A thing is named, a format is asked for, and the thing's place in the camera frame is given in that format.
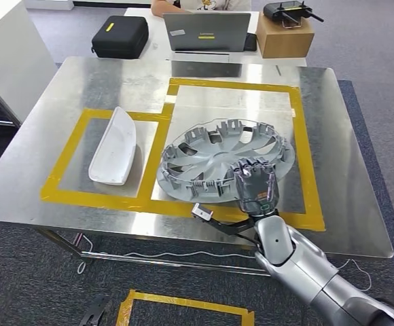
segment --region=yellow tape square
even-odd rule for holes
[[[284,92],[289,95],[291,106],[294,111],[292,121],[294,137],[297,149],[302,191],[304,202],[304,213],[280,212],[286,223],[294,228],[324,231],[324,218],[318,188],[315,180],[315,172],[312,154],[309,145],[307,130],[301,95],[299,88],[281,85],[249,84],[233,81],[212,81],[204,79],[171,78],[167,96],[161,113],[128,112],[134,120],[157,122],[158,127],[147,159],[142,181],[136,197],[124,197],[108,194],[94,194],[75,190],[60,189],[59,183],[69,165],[79,142],[84,134],[90,119],[110,119],[111,110],[85,109],[76,123],[63,152],[58,157],[55,166],[51,171],[46,182],[40,191],[42,200],[60,204],[88,206],[103,209],[116,209],[143,213],[155,213],[175,217],[192,217],[193,204],[189,202],[172,202],[168,200],[151,199],[153,185],[156,181],[156,170],[165,139],[168,132],[175,97],[180,86],[199,86],[210,88],[229,88],[236,90],[258,90],[263,92]],[[220,221],[237,222],[247,218],[236,207],[208,206]]]
[[[162,304],[175,304],[177,306],[185,306],[189,308],[225,312],[227,314],[237,314],[241,316],[241,326],[254,325],[254,312],[248,311],[245,308],[226,306],[225,304],[213,304],[211,302],[183,299],[180,297],[168,297],[166,295],[141,293],[137,292],[135,290],[130,290],[128,297],[125,301],[122,302],[122,304],[120,305],[116,326],[129,325],[129,321],[131,320],[131,313],[132,312],[132,305],[134,300],[159,302]]]

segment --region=white desk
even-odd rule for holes
[[[0,97],[24,121],[57,67],[21,0],[0,0]]]
[[[248,33],[255,33],[257,27],[259,12],[251,12],[251,18],[248,26]],[[147,8],[128,8],[125,16],[140,16],[144,17],[149,25],[149,40],[140,55],[140,58],[150,59],[166,59],[166,60],[188,60],[188,61],[211,61],[211,62],[226,62],[224,56],[205,56],[200,54],[190,55],[175,55],[170,48],[170,42],[167,34],[167,29],[164,19],[156,17]],[[280,59],[263,59],[259,46],[256,52],[230,52],[228,57],[229,62],[232,63],[257,63],[270,65],[290,65],[290,66],[306,66],[305,58],[280,58]]]

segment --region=person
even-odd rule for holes
[[[165,13],[185,13],[187,10],[250,11],[251,0],[152,0],[152,13],[163,17]]]

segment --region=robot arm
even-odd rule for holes
[[[339,276],[325,254],[278,216],[275,170],[264,159],[242,159],[231,167],[239,206],[247,223],[223,225],[195,204],[195,217],[227,234],[254,227],[260,241],[255,257],[271,277],[334,326],[393,326],[394,309],[374,300]]]
[[[255,253],[261,267],[331,325],[394,325],[393,308],[337,275],[324,252],[281,217],[261,219],[255,229],[263,249]]]

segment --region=metal table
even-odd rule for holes
[[[137,127],[130,177],[94,183],[88,167],[118,105]],[[165,144],[218,117],[267,122],[294,145],[278,207],[288,223],[327,253],[393,255],[334,73],[321,68],[68,58],[0,159],[0,222],[36,228],[82,259],[147,260],[81,251],[53,230],[248,245],[191,218],[192,204],[155,179]]]

